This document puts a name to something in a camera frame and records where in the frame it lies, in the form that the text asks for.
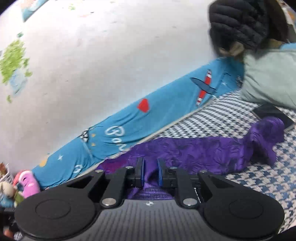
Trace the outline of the purple floral garment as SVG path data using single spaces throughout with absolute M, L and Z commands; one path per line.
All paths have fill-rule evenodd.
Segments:
M 260 155 L 272 166 L 276 162 L 273 147 L 284 141 L 284 124 L 279 118 L 264 118 L 254 123 L 243 138 L 157 138 L 132 147 L 114 159 L 106 159 L 99 168 L 107 174 L 125 166 L 135 166 L 144 158 L 144 187 L 133 188 L 128 199 L 166 200 L 172 196 L 158 184 L 158 159 L 167 167 L 183 168 L 189 174 L 200 170 L 224 175 L 245 169 L 254 155 Z

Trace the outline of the blue cartoon print sheet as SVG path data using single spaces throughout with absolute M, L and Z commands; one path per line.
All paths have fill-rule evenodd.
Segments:
M 71 180 L 200 108 L 213 97 L 236 90 L 243 76 L 241 61 L 233 57 L 218 58 L 87 128 L 41 161 L 33 169 L 34 177 L 43 190 Z

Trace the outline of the blue houndstooth mattress cover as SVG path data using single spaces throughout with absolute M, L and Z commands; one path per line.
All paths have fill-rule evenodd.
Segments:
M 240 91 L 222 95 L 151 140 L 149 150 L 190 174 L 205 169 L 274 198 L 285 231 L 295 221 L 295 129 L 257 119 L 255 108 Z

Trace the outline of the pink moon plush pillow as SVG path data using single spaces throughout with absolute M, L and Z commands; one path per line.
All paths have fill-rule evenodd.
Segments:
M 28 198 L 32 195 L 41 192 L 40 185 L 34 177 L 34 174 L 30 170 L 23 170 L 17 173 L 13 180 L 13 186 L 22 186 L 22 195 L 24 198 Z

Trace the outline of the black smartphone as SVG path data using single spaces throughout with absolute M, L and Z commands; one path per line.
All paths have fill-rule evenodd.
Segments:
M 270 103 L 265 103 L 254 108 L 252 113 L 260 120 L 267 117 L 279 118 L 285 126 L 285 131 L 291 130 L 295 126 L 295 122 L 290 117 Z

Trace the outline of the white plastic basket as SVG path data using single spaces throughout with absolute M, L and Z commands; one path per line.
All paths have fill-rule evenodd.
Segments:
M 1 182 L 8 182 L 10 184 L 13 183 L 14 177 L 10 173 L 10 168 L 8 164 L 1 163 L 0 164 L 0 172 L 1 172 Z

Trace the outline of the beige bunny plush toy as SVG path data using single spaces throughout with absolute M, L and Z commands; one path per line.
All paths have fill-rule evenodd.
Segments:
M 23 193 L 19 192 L 11 183 L 1 182 L 1 194 L 4 197 L 11 199 L 14 203 L 14 207 L 17 207 L 25 198 Z

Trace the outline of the light green pillow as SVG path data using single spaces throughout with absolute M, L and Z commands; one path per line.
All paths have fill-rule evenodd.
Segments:
M 245 52 L 241 99 L 295 110 L 295 43 Z

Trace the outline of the black quilted jacket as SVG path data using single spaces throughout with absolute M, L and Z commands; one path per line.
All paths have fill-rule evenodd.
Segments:
M 214 1 L 208 17 L 209 35 L 221 56 L 288 41 L 287 19 L 278 1 Z

